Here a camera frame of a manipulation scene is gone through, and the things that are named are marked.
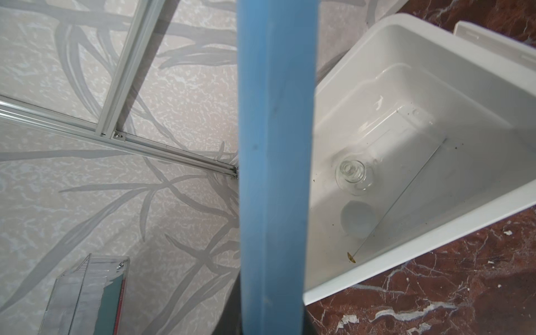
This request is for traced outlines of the white plastic storage bin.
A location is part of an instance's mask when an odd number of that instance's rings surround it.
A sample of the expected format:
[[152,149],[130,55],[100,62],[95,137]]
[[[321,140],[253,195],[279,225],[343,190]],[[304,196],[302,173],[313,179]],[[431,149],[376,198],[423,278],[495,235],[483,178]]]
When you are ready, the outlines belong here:
[[[347,156],[374,166],[364,195],[336,183]],[[447,32],[391,15],[317,87],[304,302],[534,204],[535,49],[470,22]]]

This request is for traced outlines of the glass stirring rod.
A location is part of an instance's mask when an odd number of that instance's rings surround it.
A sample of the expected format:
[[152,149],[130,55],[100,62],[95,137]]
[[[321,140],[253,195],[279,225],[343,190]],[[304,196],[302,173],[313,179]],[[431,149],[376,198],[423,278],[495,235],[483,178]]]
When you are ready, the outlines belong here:
[[384,215],[381,217],[379,222],[375,225],[373,230],[371,231],[371,234],[365,238],[364,241],[367,241],[373,233],[377,230],[378,226],[387,218],[389,213],[396,207],[396,204],[400,201],[400,199],[406,194],[406,191],[409,190],[410,186],[413,184],[413,182],[419,177],[421,172],[427,167],[428,163],[431,161],[431,159],[437,154],[437,152],[440,150],[440,148],[447,142],[448,137],[445,137],[443,141],[437,146],[437,148],[433,151],[430,157],[425,161],[424,165],[418,170],[418,172],[414,175],[414,177],[409,181],[408,185],[403,189],[403,191],[400,193],[400,195],[396,198],[396,200],[392,203],[392,205],[389,207],[389,209],[384,213]]

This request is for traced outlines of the blue plastic bin lid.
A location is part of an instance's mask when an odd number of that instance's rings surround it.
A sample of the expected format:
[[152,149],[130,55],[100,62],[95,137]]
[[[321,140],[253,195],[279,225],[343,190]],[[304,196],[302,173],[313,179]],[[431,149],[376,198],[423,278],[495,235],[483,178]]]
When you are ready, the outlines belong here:
[[245,334],[301,334],[317,1],[239,1],[241,312]]

